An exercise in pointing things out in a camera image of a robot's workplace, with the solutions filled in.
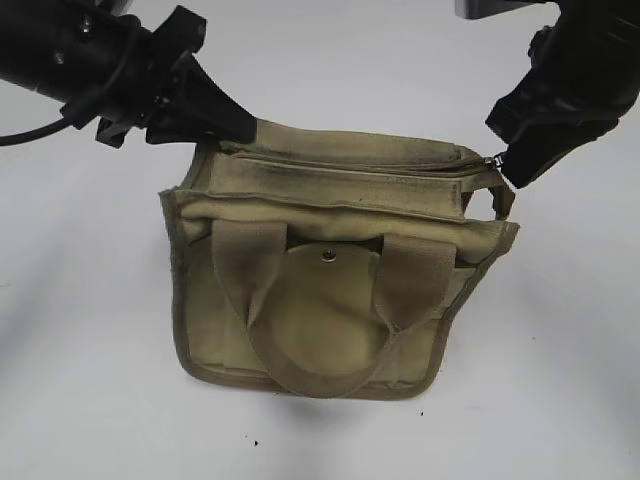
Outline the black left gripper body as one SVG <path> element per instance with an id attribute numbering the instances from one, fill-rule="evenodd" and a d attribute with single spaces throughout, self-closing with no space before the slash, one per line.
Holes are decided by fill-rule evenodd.
<path id="1" fill-rule="evenodd" d="M 154 31 L 132 14 L 116 16 L 74 4 L 81 17 L 70 76 L 80 82 L 60 109 L 80 130 L 98 119 L 95 139 L 114 148 L 133 128 L 146 128 L 163 106 L 174 71 L 204 44 L 207 20 L 177 6 Z"/>

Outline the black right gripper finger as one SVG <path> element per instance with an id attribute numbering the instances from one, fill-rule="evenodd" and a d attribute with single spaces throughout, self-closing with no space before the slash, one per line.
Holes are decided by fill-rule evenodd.
<path id="1" fill-rule="evenodd" d="M 527 131 L 507 148 L 502 174 L 517 189 L 525 188 L 574 148 L 575 138 L 568 131 Z"/>

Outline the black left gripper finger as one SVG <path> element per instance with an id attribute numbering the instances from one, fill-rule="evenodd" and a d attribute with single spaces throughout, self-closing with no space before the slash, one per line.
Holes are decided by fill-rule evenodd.
<path id="1" fill-rule="evenodd" d="M 257 119 L 187 54 L 171 68 L 156 94 L 145 130 L 151 145 L 210 139 L 248 144 L 255 140 Z"/>

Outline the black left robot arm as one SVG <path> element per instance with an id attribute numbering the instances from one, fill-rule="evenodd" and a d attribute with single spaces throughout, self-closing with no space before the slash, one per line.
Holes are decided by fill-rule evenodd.
<path id="1" fill-rule="evenodd" d="M 4 146 L 99 122 L 98 142 L 119 148 L 133 128 L 149 144 L 206 139 L 250 143 L 256 118 L 195 58 L 207 21 L 178 5 L 155 30 L 126 1 L 4 1 L 2 80 L 61 102 L 58 120 L 2 137 Z"/>

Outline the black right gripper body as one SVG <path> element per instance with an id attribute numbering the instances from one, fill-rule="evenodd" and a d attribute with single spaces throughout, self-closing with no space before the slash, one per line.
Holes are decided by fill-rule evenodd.
<path id="1" fill-rule="evenodd" d="M 618 120 L 625 104 L 581 97 L 549 73 L 543 55 L 529 51 L 531 68 L 517 86 L 500 98 L 486 125 L 505 143 L 513 144 L 533 126 L 579 125 L 586 121 Z"/>

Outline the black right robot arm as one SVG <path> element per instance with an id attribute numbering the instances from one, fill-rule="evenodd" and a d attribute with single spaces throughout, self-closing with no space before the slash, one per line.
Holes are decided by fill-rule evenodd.
<path id="1" fill-rule="evenodd" d="M 531 40 L 530 70 L 487 117 L 506 144 L 501 171 L 524 188 L 615 129 L 639 96 L 639 4 L 561 1 Z"/>

